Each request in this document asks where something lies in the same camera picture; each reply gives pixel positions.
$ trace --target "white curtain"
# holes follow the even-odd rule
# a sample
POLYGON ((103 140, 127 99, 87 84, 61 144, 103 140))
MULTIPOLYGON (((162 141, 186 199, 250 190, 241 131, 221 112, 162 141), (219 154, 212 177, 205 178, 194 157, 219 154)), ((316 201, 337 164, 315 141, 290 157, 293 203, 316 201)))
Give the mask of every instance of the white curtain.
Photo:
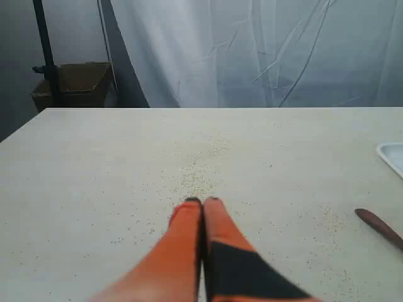
POLYGON ((403 0, 111 0, 152 107, 403 106, 403 0))

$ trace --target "white tray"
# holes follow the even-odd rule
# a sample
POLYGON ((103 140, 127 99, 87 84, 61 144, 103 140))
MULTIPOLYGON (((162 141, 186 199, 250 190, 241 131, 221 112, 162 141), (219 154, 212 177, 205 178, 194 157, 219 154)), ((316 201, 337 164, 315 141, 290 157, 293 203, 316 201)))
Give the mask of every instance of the white tray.
POLYGON ((401 178, 403 178, 403 143, 383 143, 377 152, 401 178))

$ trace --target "white table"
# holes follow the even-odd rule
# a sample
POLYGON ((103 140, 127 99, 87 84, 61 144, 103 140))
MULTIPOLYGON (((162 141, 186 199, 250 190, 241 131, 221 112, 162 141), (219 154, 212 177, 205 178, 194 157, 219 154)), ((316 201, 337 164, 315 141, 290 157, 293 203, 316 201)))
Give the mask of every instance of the white table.
POLYGON ((48 109, 0 144, 0 300, 82 301, 138 262, 185 196, 220 196, 326 301, 401 301, 403 180, 376 155, 403 108, 48 109))

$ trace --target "brown spatula handle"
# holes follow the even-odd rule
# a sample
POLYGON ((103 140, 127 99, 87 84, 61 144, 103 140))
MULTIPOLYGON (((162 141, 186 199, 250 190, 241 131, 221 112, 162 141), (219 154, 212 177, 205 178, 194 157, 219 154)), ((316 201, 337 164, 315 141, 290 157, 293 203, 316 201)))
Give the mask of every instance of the brown spatula handle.
POLYGON ((366 209, 355 209, 355 213, 367 225, 372 227, 375 231, 377 231, 403 252, 403 239, 395 231, 393 231, 393 229, 391 229, 386 222, 366 209))

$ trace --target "gray wall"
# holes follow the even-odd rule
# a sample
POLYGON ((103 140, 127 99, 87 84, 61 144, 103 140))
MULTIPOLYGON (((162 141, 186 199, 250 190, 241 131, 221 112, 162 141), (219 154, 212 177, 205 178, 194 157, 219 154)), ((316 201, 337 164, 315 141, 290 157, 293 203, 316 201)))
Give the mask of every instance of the gray wall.
MULTIPOLYGON (((108 60, 96 0, 43 0, 55 63, 108 60)), ((0 141, 37 114, 29 93, 43 65, 32 0, 3 0, 0 10, 0 141)))

